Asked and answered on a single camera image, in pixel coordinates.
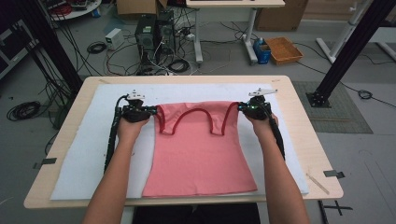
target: black pole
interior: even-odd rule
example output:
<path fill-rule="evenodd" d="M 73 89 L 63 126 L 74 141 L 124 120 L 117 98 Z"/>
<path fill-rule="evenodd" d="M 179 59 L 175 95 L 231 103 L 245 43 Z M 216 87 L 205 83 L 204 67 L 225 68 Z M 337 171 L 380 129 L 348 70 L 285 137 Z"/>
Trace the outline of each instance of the black pole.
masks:
<path fill-rule="evenodd" d="M 326 77 L 315 92 L 308 96 L 312 106 L 324 105 L 338 82 L 343 78 L 350 65 L 356 60 L 363 48 L 375 34 L 379 24 L 396 5 L 396 0 L 374 0 L 348 39 Z"/>
<path fill-rule="evenodd" d="M 44 16 L 44 8 L 36 0 L 16 0 L 15 5 L 33 37 L 39 41 L 47 52 L 69 87 L 71 91 L 70 97 L 72 99 L 76 98 L 82 86 L 82 80 L 78 76 L 76 68 L 70 62 L 55 33 L 50 28 L 49 22 Z"/>

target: computer tower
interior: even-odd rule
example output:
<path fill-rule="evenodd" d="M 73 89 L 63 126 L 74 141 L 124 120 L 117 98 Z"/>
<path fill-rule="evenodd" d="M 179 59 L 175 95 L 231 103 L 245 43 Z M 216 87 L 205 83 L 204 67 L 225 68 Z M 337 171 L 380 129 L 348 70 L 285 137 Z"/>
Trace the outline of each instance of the computer tower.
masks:
<path fill-rule="evenodd" d="M 157 16 L 155 14 L 143 14 L 139 18 L 134 35 L 136 37 L 141 63 L 158 63 L 161 55 L 161 46 L 159 46 L 161 39 Z"/>
<path fill-rule="evenodd" d="M 176 52 L 174 11 L 161 11 L 157 22 L 163 42 L 161 45 L 163 53 L 174 54 Z"/>

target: gray floor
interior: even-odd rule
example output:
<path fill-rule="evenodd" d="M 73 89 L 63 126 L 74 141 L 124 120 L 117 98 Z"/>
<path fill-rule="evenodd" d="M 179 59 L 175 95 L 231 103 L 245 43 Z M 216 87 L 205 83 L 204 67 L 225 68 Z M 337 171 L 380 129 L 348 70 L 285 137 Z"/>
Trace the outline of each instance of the gray floor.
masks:
<path fill-rule="evenodd" d="M 89 15 L 69 22 L 70 29 L 84 55 L 85 48 L 94 41 L 104 41 L 104 36 L 113 28 L 134 32 L 135 23 L 120 21 L 111 10 L 103 10 L 99 19 Z M 241 28 L 247 26 L 238 22 Z M 233 31 L 218 22 L 202 24 L 202 39 L 232 40 Z M 329 44 L 340 34 L 342 22 L 303 21 L 297 32 L 264 33 L 254 32 L 264 38 L 286 36 L 296 43 L 305 44 L 319 50 L 315 42 L 322 37 Z M 64 36 L 59 34 L 71 61 L 75 62 L 74 51 Z M 331 64 L 320 58 L 312 49 L 298 46 L 304 57 L 300 60 L 308 66 L 327 72 Z M 185 47 L 186 59 L 193 61 L 191 44 Z M 194 63 L 192 70 L 181 75 L 287 75 L 296 81 L 321 81 L 323 75 L 297 63 L 275 66 L 256 64 L 250 66 L 241 43 L 214 45 L 203 44 L 205 63 L 197 71 Z M 362 54 L 369 55 L 375 62 L 388 62 L 391 58 L 376 44 L 368 44 Z M 91 55 L 90 64 L 103 72 L 105 54 Z M 138 62 L 136 46 L 131 46 L 112 58 L 112 63 L 128 67 Z M 87 76 L 83 68 L 80 75 Z M 372 64 L 367 58 L 359 57 L 347 71 L 343 81 L 357 90 L 371 91 L 374 97 L 396 105 L 396 64 Z M 23 102 L 38 100 L 45 103 L 47 96 L 38 94 L 45 87 L 45 80 L 30 58 L 23 59 L 6 77 L 0 80 L 0 223 L 79 223 L 84 209 L 44 209 L 29 210 L 23 201 L 32 186 L 38 170 L 33 169 L 35 162 L 45 158 L 44 147 L 56 133 L 48 118 L 11 122 L 6 113 Z M 332 167 L 342 171 L 346 178 L 340 179 L 344 197 L 338 202 L 350 206 L 353 211 L 326 209 L 330 223 L 395 223 L 396 222 L 396 110 L 375 100 L 363 101 L 357 93 L 347 90 L 359 108 L 374 134 L 318 133 Z M 334 201 L 324 201 L 334 205 Z M 312 223 L 321 223 L 317 202 L 306 202 Z M 263 223 L 266 223 L 265 204 L 260 204 Z"/>

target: table leg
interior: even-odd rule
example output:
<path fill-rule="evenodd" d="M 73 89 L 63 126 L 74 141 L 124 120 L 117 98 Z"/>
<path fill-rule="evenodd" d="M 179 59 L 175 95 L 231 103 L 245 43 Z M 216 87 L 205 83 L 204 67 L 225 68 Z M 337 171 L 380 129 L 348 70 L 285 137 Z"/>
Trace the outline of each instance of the table leg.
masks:
<path fill-rule="evenodd" d="M 195 10 L 195 38 L 194 38 L 194 50 L 195 50 L 195 61 L 200 67 L 201 63 L 204 61 L 201 51 L 201 42 L 199 39 L 199 23 L 200 23 L 200 12 L 199 9 Z"/>
<path fill-rule="evenodd" d="M 251 45 L 251 42 L 250 42 L 250 37 L 251 37 L 251 33 L 253 31 L 253 25 L 254 25 L 254 19 L 256 18 L 256 13 L 257 13 L 257 8 L 253 7 L 250 11 L 250 18 L 248 21 L 247 34 L 242 36 L 245 47 L 247 48 L 247 53 L 250 58 L 251 65 L 257 63 L 257 56 L 256 56 L 256 53 L 254 53 L 253 46 Z"/>

